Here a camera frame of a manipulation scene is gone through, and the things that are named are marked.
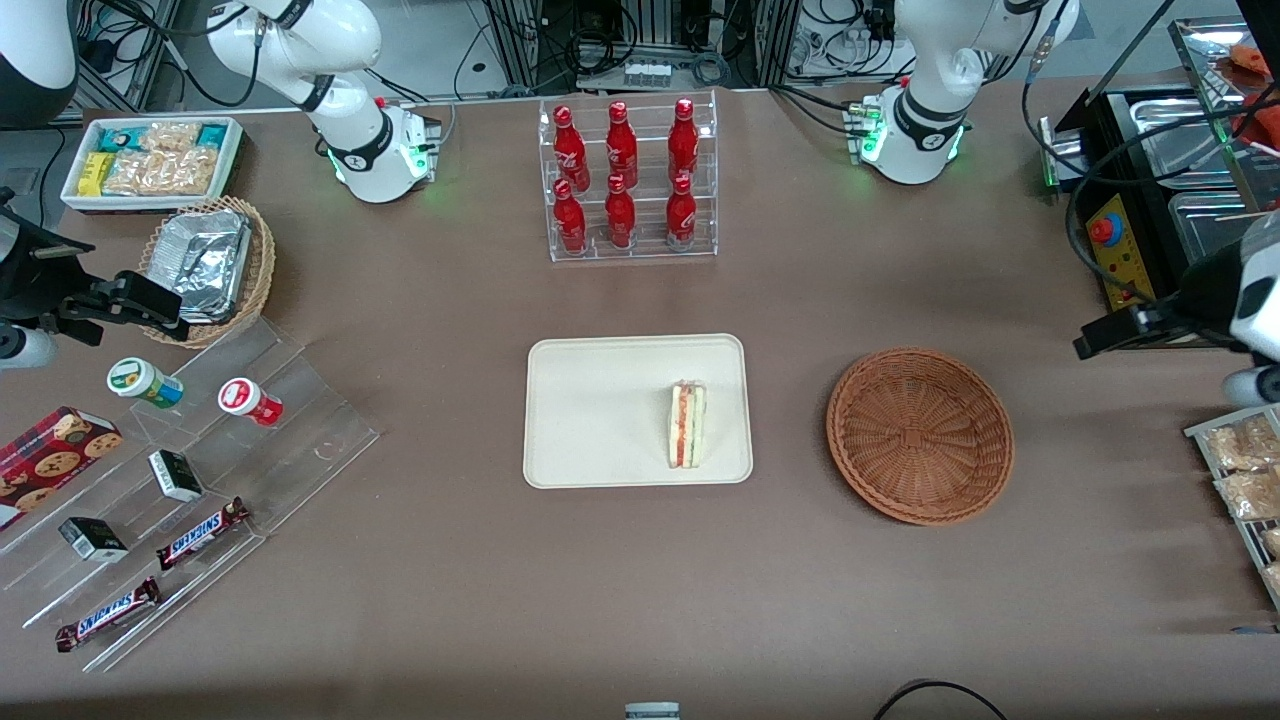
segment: acrylic display stand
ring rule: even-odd
[[[311,368],[302,347],[265,319],[220,338],[177,373],[186,395],[160,410],[136,404],[116,424],[125,442],[86,477],[0,534],[0,583],[24,628],[49,638],[155,575],[164,597],[120,626],[95,634],[69,662],[109,670],[201,592],[266,541],[294,511],[360,456],[378,433]],[[273,428],[218,407],[216,393],[247,377],[284,402]],[[204,486],[184,503],[160,493],[147,457],[157,448],[182,452]],[[161,574],[155,551],[239,496],[252,516],[198,553]],[[129,548],[119,562],[81,560],[59,534],[70,516],[100,518]]]
[[[698,127],[698,168],[692,195],[698,201],[692,246],[676,252],[667,246],[667,200],[671,178],[667,170],[667,136],[675,122],[676,100],[694,101],[694,124]],[[717,197],[717,123],[713,92],[631,95],[625,97],[631,127],[636,131],[640,155],[640,182],[631,188],[636,204],[636,237],[630,250],[618,250],[609,242],[604,200],[609,196],[609,163],[604,138],[609,132],[608,100],[572,97],[543,101],[539,110],[538,151],[541,158],[543,204],[547,208],[547,237],[552,261],[579,260],[672,260],[689,256],[713,256],[719,249]],[[552,183],[559,177],[556,164],[556,123],[552,110],[567,105],[573,111],[573,124],[586,142],[586,167],[591,172],[590,188],[577,196],[586,213],[586,254],[570,255],[559,240],[553,208]]]

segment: round brown basket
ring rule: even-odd
[[[168,338],[154,329],[143,328],[142,332],[156,342],[202,350],[230,332],[232,328],[257,316],[262,311],[262,306],[266,305],[266,296],[271,292],[271,273],[275,272],[275,240],[271,237],[271,228],[266,227],[262,215],[252,205],[238,197],[218,197],[183,208],[178,213],[174,213],[174,215],[170,215],[170,218],[183,213],[212,213],[215,210],[236,210],[243,213],[253,222],[253,236],[250,238],[250,255],[244,263],[244,278],[241,281],[239,297],[236,300],[236,315],[220,325],[191,325],[191,333],[184,342]],[[142,251],[142,261],[138,263],[138,272],[142,274],[146,274],[147,268],[151,266],[151,255],[156,249],[160,227],[151,233],[151,241],[147,242],[146,249]]]
[[[919,347],[868,355],[845,372],[827,405],[827,443],[858,495],[918,525],[982,512],[1014,468],[996,393],[963,363]]]

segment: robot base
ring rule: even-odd
[[[392,120],[392,142],[370,169],[353,172],[333,161],[338,179],[365,202],[390,202],[406,192],[435,179],[440,156],[440,127],[428,127],[421,115],[401,108],[384,108]]]
[[[860,106],[844,113],[846,131],[865,133],[849,138],[849,158],[855,165],[876,168],[893,182],[924,184],[942,174],[960,152],[964,127],[956,131],[950,150],[920,150],[893,119],[893,104],[901,94],[901,87],[890,87],[879,95],[868,95]]]

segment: cookie box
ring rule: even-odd
[[[111,423],[59,407],[0,447],[0,530],[40,507],[54,491],[122,442]]]
[[[147,126],[152,122],[183,122],[201,123],[205,126],[225,126],[221,143],[218,149],[218,161],[214,167],[212,179],[209,190],[204,195],[147,195],[147,196],[120,196],[120,195],[81,195],[79,179],[84,172],[86,163],[91,155],[101,149],[102,138],[113,132],[128,128]],[[92,215],[102,213],[165,213],[177,208],[195,205],[204,200],[221,197],[223,191],[230,179],[236,165],[236,156],[239,151],[243,129],[241,124],[229,115],[150,115],[141,118],[105,118],[91,122],[84,128],[84,137],[81,140],[76,159],[67,173],[67,182],[63,183],[61,199],[68,208]]]

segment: red cap bottle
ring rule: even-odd
[[[604,146],[609,152],[609,172],[621,174],[628,188],[635,187],[640,181],[640,158],[626,102],[609,104],[609,135]]]
[[[552,211],[556,215],[564,252],[570,255],[586,252],[586,215],[582,214],[582,205],[573,197],[573,187],[567,179],[557,178],[552,191],[556,193]]]
[[[694,245],[698,201],[690,195],[692,184],[689,173],[680,173],[672,183],[675,192],[667,200],[667,245],[676,252],[685,252]]]
[[[573,127],[573,113],[564,105],[552,111],[556,120],[556,164],[561,177],[572,183],[576,192],[591,187],[591,172],[586,169],[586,143]]]
[[[618,250],[635,245],[636,204],[627,192],[626,178],[621,173],[609,176],[609,197],[604,201],[609,215],[609,242]]]
[[[671,159],[667,174],[672,183],[680,173],[692,176],[698,170],[698,128],[694,127],[694,101],[687,97],[676,101],[676,122],[667,137],[667,154]]]

